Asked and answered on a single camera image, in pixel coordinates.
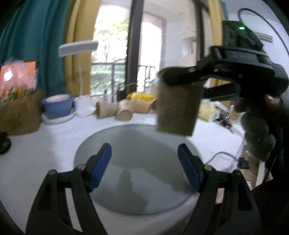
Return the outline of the right hand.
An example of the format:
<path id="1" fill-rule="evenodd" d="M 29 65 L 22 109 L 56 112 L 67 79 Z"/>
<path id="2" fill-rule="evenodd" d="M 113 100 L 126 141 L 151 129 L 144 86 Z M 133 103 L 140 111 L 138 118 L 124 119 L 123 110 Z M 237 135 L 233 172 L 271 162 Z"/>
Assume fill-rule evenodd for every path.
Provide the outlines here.
<path id="1" fill-rule="evenodd" d="M 271 95 L 265 95 L 263 98 L 256 99 L 255 101 L 249 102 L 248 99 L 240 98 L 234 104 L 234 110 L 239 113 L 246 111 L 252 111 L 254 108 L 265 108 L 265 109 L 279 109 L 282 106 L 282 100 L 280 97 L 272 97 Z"/>

